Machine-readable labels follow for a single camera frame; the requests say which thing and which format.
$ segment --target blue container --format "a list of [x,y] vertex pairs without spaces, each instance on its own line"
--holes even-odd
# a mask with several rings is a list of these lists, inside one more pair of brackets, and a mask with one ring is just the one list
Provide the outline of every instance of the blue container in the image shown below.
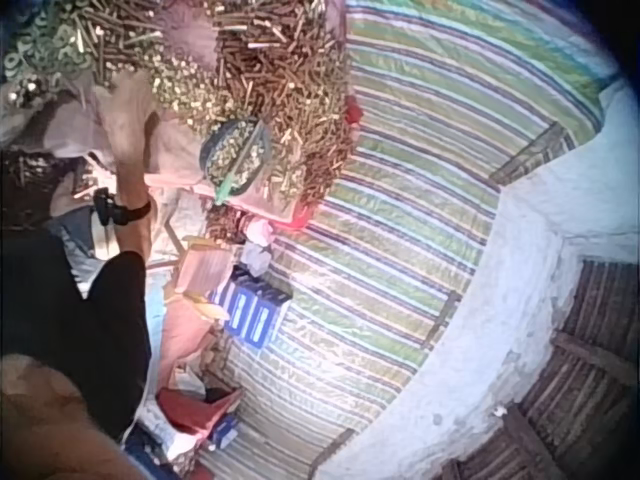
[[209,300],[229,313],[225,330],[243,343],[261,349],[277,333],[291,295],[236,266],[224,288]]

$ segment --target bowl of screws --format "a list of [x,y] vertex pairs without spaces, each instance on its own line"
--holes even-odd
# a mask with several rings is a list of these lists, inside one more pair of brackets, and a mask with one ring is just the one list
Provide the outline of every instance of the bowl of screws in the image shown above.
[[228,195],[244,193],[271,157],[268,129],[257,118],[234,119],[224,123],[200,149],[200,168],[216,188],[225,185]]

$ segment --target striped tarp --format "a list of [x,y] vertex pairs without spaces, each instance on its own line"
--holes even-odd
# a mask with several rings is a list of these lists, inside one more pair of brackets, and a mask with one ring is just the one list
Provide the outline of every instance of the striped tarp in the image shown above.
[[583,62],[586,41],[515,0],[470,5],[347,2],[358,149],[308,228],[275,242],[270,280],[294,294],[278,336],[233,344],[217,372],[246,391],[240,436],[205,455],[217,478],[306,478],[373,422],[473,278],[498,206],[489,175],[554,123],[567,148],[600,129],[605,67]]

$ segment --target black wristband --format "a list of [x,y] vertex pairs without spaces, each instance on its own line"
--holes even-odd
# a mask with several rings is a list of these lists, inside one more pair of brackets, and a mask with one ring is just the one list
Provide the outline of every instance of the black wristband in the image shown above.
[[93,193],[93,205],[103,227],[109,225],[109,221],[113,221],[115,225],[124,226],[146,217],[151,211],[151,200],[133,210],[116,204],[115,195],[109,193],[106,187],[98,188]]

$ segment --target metal hardware pile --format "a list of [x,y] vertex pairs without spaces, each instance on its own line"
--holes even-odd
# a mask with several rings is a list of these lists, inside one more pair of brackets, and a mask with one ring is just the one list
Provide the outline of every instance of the metal hardware pile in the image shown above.
[[322,199],[352,148],[347,60],[326,31],[324,1],[192,2],[219,29],[215,72],[165,43],[168,27],[158,18],[172,2],[164,3],[51,0],[16,36],[4,60],[7,77],[62,73],[65,80],[92,68],[109,86],[117,71],[146,69],[159,102],[203,139],[232,118],[264,119],[277,162],[269,195]]
[[324,2],[244,0],[207,13],[220,29],[220,86],[271,127],[279,163],[270,190],[302,193],[306,204],[319,201],[352,148],[347,62],[343,46],[325,29]]

